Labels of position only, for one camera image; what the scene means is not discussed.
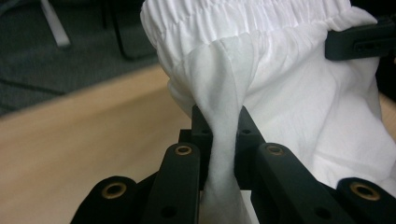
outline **white garment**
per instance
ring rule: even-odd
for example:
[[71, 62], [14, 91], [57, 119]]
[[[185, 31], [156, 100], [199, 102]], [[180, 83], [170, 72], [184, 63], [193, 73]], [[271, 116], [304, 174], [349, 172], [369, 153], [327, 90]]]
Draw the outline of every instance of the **white garment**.
[[327, 32], [376, 23], [367, 12], [347, 0], [147, 0], [141, 19], [172, 96], [189, 115], [197, 104], [214, 134], [202, 223], [250, 222], [233, 177], [242, 105], [319, 181], [357, 176], [396, 195], [378, 59], [324, 58]]

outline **light wood surface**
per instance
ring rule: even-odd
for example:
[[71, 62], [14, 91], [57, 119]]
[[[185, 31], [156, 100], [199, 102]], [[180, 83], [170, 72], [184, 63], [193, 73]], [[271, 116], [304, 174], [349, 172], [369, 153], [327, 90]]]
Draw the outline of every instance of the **light wood surface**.
[[[0, 118], [0, 223], [69, 223], [102, 179], [157, 171], [191, 127], [167, 79], [153, 66]], [[396, 137], [396, 106], [381, 105]]]

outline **white fabric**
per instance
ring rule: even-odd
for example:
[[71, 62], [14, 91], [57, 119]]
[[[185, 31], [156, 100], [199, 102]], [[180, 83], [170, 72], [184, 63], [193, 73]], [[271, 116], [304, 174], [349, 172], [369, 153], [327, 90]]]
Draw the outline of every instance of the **white fabric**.
[[214, 134], [202, 223], [250, 222], [233, 177], [242, 105], [319, 181], [357, 176], [396, 195], [378, 59], [324, 58], [327, 32], [375, 23], [367, 12], [347, 0], [147, 0], [141, 19], [171, 94], [189, 115], [197, 104]]

